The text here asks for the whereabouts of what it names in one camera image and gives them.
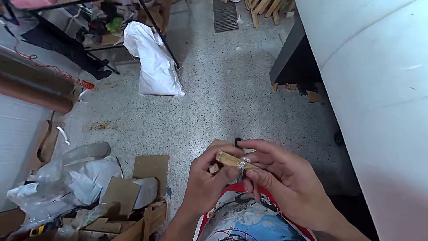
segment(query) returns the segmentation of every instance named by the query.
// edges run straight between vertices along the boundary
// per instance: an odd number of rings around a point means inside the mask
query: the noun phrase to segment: red cable
[[[87,88],[87,89],[90,89],[90,90],[93,90],[94,89],[94,84],[92,84],[92,83],[89,83],[89,82],[87,82],[87,81],[85,81],[85,80],[82,80],[82,79],[80,79],[79,77],[76,77],[76,76],[71,76],[70,74],[68,74],[67,72],[65,72],[65,71],[61,71],[58,67],[56,67],[56,66],[53,66],[53,65],[47,65],[47,64],[42,64],[42,65],[40,65],[40,64],[37,64],[34,60],[35,59],[37,59],[38,57],[37,57],[37,55],[35,55],[35,54],[32,54],[32,55],[27,55],[27,54],[22,54],[22,53],[20,53],[19,51],[18,51],[18,44],[19,44],[19,41],[18,41],[18,39],[15,37],[15,45],[14,45],[14,47],[13,47],[13,49],[15,50],[15,52],[11,52],[11,51],[6,51],[6,50],[0,50],[0,51],[4,51],[4,52],[8,52],[8,53],[14,53],[14,54],[17,54],[17,55],[19,55],[19,56],[21,56],[21,57],[23,57],[23,58],[26,58],[26,59],[28,59],[34,66],[37,66],[37,67],[43,67],[43,68],[52,68],[53,70],[54,70],[54,72],[55,72],[55,75],[59,75],[60,77],[64,77],[64,78],[66,78],[66,79],[68,79],[69,81],[71,81],[71,82],[76,82],[76,84],[78,84],[78,85],[80,85],[80,86],[83,86],[83,87],[85,87],[85,88]]]

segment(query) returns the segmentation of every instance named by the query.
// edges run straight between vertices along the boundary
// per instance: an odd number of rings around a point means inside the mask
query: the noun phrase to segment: white sack
[[[150,27],[133,21],[125,28],[124,45],[131,55],[140,58],[139,94],[184,95],[174,60],[159,34],[153,34]]]

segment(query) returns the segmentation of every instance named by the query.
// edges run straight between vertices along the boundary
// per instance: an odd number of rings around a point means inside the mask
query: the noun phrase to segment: floor vent
[[[213,11],[215,33],[239,29],[236,22],[238,17],[236,16],[234,2],[228,1],[227,3],[222,3],[219,0],[213,0]]]

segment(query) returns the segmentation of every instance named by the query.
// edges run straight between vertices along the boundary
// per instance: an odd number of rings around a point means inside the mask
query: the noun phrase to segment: speckled floor
[[[136,155],[170,155],[169,219],[183,200],[191,161],[214,139],[280,143],[309,160],[327,192],[358,192],[346,150],[334,144],[328,105],[308,103],[297,91],[273,92],[270,86],[270,68],[293,20],[283,19],[276,27],[271,18],[259,16],[256,30],[241,1],[239,30],[214,33],[212,1],[192,0],[189,6],[190,11],[184,1],[172,6],[167,35],[182,64],[186,96],[140,96],[139,62],[124,48],[98,53],[115,59],[121,74],[102,81],[82,74],[96,90],[65,116],[71,145],[58,142],[55,154],[108,141],[128,178]],[[120,55],[125,60],[118,60]]]

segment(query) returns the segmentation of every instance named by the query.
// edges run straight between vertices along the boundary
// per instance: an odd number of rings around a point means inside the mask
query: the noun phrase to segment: metal pole
[[[146,4],[143,2],[143,0],[139,0],[141,6],[143,6],[144,11],[146,12],[147,16],[149,17],[150,21],[152,21],[153,26],[155,27],[156,31],[158,32],[159,36],[161,37],[163,43],[165,44],[166,49],[168,50],[169,54],[171,55],[171,57],[173,58],[175,64],[177,65],[177,68],[180,68],[180,64],[178,63],[178,61],[175,59],[174,55],[171,52],[171,49],[169,48],[168,44],[165,41],[165,37],[162,35],[161,30],[159,29],[158,25],[156,24],[155,20],[153,19],[152,15],[150,14],[149,10],[147,9]]]

